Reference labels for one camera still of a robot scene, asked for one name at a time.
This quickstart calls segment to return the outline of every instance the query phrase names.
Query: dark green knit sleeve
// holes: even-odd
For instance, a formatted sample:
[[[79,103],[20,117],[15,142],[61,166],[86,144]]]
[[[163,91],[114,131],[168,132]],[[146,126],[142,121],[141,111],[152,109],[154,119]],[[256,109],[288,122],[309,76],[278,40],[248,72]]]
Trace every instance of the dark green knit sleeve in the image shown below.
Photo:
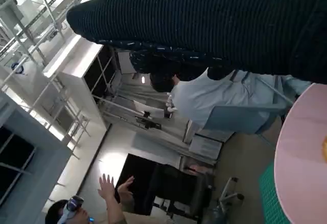
[[[319,32],[327,22],[326,6],[319,8],[322,15],[315,14],[317,5],[325,2],[90,0],[70,9],[67,21],[77,34],[98,43],[131,41],[126,48],[132,49],[136,43],[133,41],[153,42],[216,57],[216,62],[207,61],[205,66],[225,65],[261,74],[310,78],[317,70],[327,68],[327,58],[321,60],[313,51],[311,60],[307,56],[299,59],[299,40],[306,44],[301,49],[310,53],[314,46],[310,32]],[[309,32],[304,38],[306,29]],[[326,39],[324,33],[319,41]]]

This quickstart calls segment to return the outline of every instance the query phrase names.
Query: pink round object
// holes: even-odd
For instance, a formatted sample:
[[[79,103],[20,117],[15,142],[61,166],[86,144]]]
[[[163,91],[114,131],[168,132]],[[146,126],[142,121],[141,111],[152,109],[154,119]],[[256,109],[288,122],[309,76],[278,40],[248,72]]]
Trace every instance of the pink round object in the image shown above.
[[[274,164],[282,209],[294,224],[327,223],[327,85],[311,85],[295,102],[279,135]]]

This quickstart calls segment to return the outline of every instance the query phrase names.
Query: person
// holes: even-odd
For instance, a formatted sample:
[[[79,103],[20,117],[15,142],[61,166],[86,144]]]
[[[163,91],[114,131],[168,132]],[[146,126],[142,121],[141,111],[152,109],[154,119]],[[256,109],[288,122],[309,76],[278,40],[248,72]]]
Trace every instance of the person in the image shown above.
[[[121,203],[118,204],[114,194],[113,178],[105,174],[99,178],[100,189],[99,196],[106,202],[107,212],[98,216],[93,216],[95,224],[167,224],[172,223],[168,218],[156,218],[152,216],[144,216],[133,214],[133,193],[128,187],[133,183],[134,177],[130,177],[126,182],[118,187],[118,194]],[[64,206],[68,200],[60,200],[54,203],[48,210],[45,217],[45,224],[57,224]],[[68,219],[65,224],[91,224],[89,214],[83,208],[80,208],[73,218]]]
[[[327,0],[89,0],[67,22],[89,41],[197,66],[327,84]],[[152,58],[135,59],[152,69]]]
[[[176,75],[164,79],[150,75],[152,87],[157,92],[170,93],[171,103],[185,118],[204,127],[216,105],[272,104],[274,93],[257,80],[260,77],[274,86],[276,78],[244,71],[233,71],[220,80],[208,78],[207,70],[192,81],[181,81]],[[279,85],[290,85],[300,95],[311,84],[291,76],[277,77]],[[260,113],[263,121],[269,117]]]

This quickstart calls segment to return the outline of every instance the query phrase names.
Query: metal scaffolding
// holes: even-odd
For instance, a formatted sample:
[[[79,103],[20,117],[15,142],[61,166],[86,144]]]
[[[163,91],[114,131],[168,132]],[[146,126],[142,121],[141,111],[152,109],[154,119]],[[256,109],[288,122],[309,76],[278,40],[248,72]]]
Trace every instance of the metal scaffolding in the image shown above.
[[[1,10],[5,10],[8,6],[16,6],[14,4],[15,0],[6,0],[3,4],[0,5],[0,11]],[[8,27],[5,22],[3,20],[1,20],[0,18],[0,23],[2,24],[2,26],[10,33],[13,35],[13,37],[11,39],[7,39],[8,42],[7,44],[0,50],[0,61],[2,61],[9,53],[10,48],[15,44],[19,44],[20,48],[23,51],[23,56],[20,59],[20,61],[18,62],[18,65],[16,65],[16,67],[9,73],[9,75],[2,81],[2,83],[0,84],[0,89],[3,92],[6,92],[6,90],[8,90],[8,88],[10,88],[9,85],[9,81],[10,79],[13,78],[13,76],[15,75],[15,73],[22,67],[22,65],[24,63],[26,63],[28,60],[31,60],[35,63],[35,66],[37,67],[38,71],[40,71],[42,73],[44,66],[49,62],[48,60],[46,60],[46,56],[45,54],[41,51],[41,49],[39,48],[39,46],[44,43],[47,38],[53,34],[54,32],[58,32],[62,38],[62,40],[65,42],[65,36],[62,33],[62,21],[64,19],[64,16],[66,14],[66,12],[69,10],[69,8],[71,8],[73,5],[78,4],[80,2],[80,0],[72,0],[72,2],[68,3],[68,5],[66,6],[66,9],[64,9],[57,17],[54,16],[53,11],[51,10],[51,5],[55,2],[56,0],[50,0],[49,2],[47,0],[42,0],[42,4],[44,5],[44,7],[37,13],[37,15],[27,24],[27,25],[23,25],[21,21],[19,21],[19,19],[16,19],[15,23],[17,23],[19,25],[19,27],[21,28],[21,30],[18,33],[15,33],[12,29],[10,29],[10,27]],[[44,13],[48,13],[50,18],[51,18],[51,24],[46,28],[46,30],[43,32],[42,36],[39,38],[39,40],[37,42],[35,42],[35,39],[32,37],[32,34],[29,33],[29,28],[42,16],[44,15]],[[29,48],[28,46],[26,46],[26,43],[22,41],[22,36],[25,35],[27,37],[27,40],[29,41],[29,43],[31,43],[31,48]],[[33,57],[33,53],[37,51],[39,53],[39,56],[41,57],[41,61],[42,63],[37,62],[37,60]],[[75,109],[72,107],[72,105],[69,103],[69,94],[67,94],[65,87],[63,85],[60,85],[60,80],[58,80],[58,71],[55,72],[51,77],[48,78],[48,82],[45,85],[45,87],[43,88],[43,90],[39,93],[39,96],[36,98],[36,100],[33,102],[33,104],[31,105],[27,105],[27,104],[19,104],[22,106],[22,108],[28,112],[29,114],[31,113],[36,113],[35,108],[40,105],[40,100],[41,98],[44,96],[44,94],[46,93],[46,91],[48,90],[48,88],[50,86],[55,87],[55,90],[57,91],[57,99],[60,100],[60,108],[57,110],[57,112],[54,114],[54,116],[52,116],[51,121],[48,122],[43,122],[42,125],[45,126],[45,128],[49,131],[51,130],[51,128],[53,128],[54,123],[56,122],[56,119],[58,118],[60,112],[63,109],[66,109],[71,116],[74,118],[73,123],[71,124],[70,128],[68,129],[68,131],[66,132],[65,135],[63,135],[63,142],[68,145],[69,143],[72,143],[74,146],[73,148],[71,148],[72,150],[72,155],[75,156],[77,159],[79,159],[75,154],[74,154],[74,150],[77,147],[83,133],[85,132],[86,134],[88,134],[90,136],[90,134],[88,133],[88,131],[86,130],[87,125],[88,125],[88,120],[86,120],[82,115],[81,115],[81,110],[75,111]],[[4,151],[4,149],[6,148],[6,146],[8,146],[8,144],[10,143],[11,139],[14,137],[14,134],[11,134],[11,136],[9,136],[9,138],[7,139],[7,141],[0,147],[0,153],[2,153]],[[30,159],[32,158],[33,154],[35,153],[35,149],[33,150],[33,152],[31,153],[31,155],[29,156],[29,158],[27,159],[27,161],[25,162],[25,164],[23,165],[22,168],[16,168],[4,163],[0,164],[0,167],[6,167],[6,168],[10,168],[11,170],[15,170],[18,172],[17,177],[15,178],[14,182],[11,184],[11,186],[7,189],[6,193],[4,194],[4,196],[0,199],[0,205],[1,203],[4,201],[4,199],[6,198],[6,196],[8,195],[8,193],[11,191],[11,188],[14,186],[15,182],[18,180],[19,176],[21,174],[31,174],[30,172],[26,171],[25,168],[28,164],[28,162],[30,161]]]

